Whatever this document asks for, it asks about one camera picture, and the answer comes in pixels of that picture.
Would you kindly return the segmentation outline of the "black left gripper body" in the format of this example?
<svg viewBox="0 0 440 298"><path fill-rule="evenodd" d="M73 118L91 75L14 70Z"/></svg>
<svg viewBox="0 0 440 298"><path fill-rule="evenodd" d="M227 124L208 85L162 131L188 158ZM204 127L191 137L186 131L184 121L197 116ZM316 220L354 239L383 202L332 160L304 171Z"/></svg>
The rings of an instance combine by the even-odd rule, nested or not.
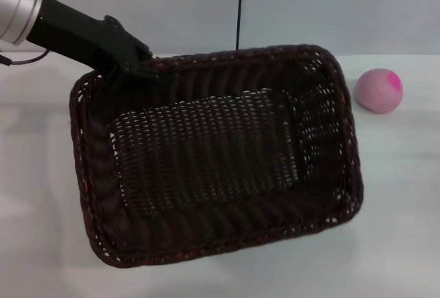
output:
<svg viewBox="0 0 440 298"><path fill-rule="evenodd" d="M100 74L130 72L144 60L144 44L118 20L97 20L57 0L42 0L26 40Z"/></svg>

